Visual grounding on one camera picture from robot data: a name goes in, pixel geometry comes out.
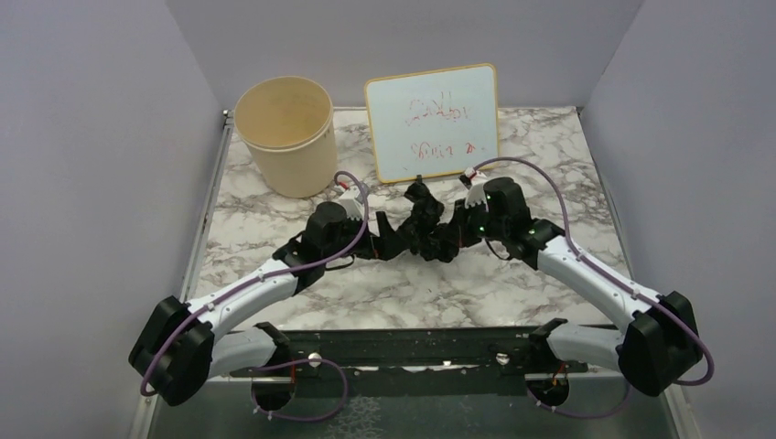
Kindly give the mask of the black plastic trash bag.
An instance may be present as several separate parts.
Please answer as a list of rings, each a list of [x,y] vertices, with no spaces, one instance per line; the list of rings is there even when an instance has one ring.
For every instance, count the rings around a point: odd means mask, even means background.
[[[407,241],[408,250],[413,255],[419,255],[425,261],[452,262],[463,248],[455,243],[455,232],[451,219],[441,220],[445,211],[444,204],[437,200],[428,186],[422,183],[412,183],[405,191],[404,197],[412,202],[410,216],[398,227],[397,232]]]

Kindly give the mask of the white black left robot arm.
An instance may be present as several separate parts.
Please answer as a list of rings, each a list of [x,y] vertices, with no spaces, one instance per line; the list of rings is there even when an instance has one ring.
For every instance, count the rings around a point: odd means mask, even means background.
[[[408,249],[384,212],[375,218],[372,233],[365,215],[351,218],[340,203],[323,202],[306,227],[250,275],[197,301],[159,301],[128,357],[142,377],[141,394],[180,405],[210,377],[216,346],[249,316],[307,289],[329,262],[348,256],[389,261]]]

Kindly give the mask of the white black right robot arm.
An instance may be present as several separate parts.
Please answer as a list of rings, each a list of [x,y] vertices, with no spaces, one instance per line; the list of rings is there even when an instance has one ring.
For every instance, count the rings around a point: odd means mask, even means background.
[[[613,324],[582,327],[556,319],[533,334],[530,364],[549,372],[580,361],[619,372],[640,393],[656,397],[701,361],[703,350],[691,302],[660,294],[583,252],[566,230],[532,216],[510,177],[470,171],[459,177],[467,196],[456,203],[463,239],[496,241],[511,260],[555,278],[585,298]]]

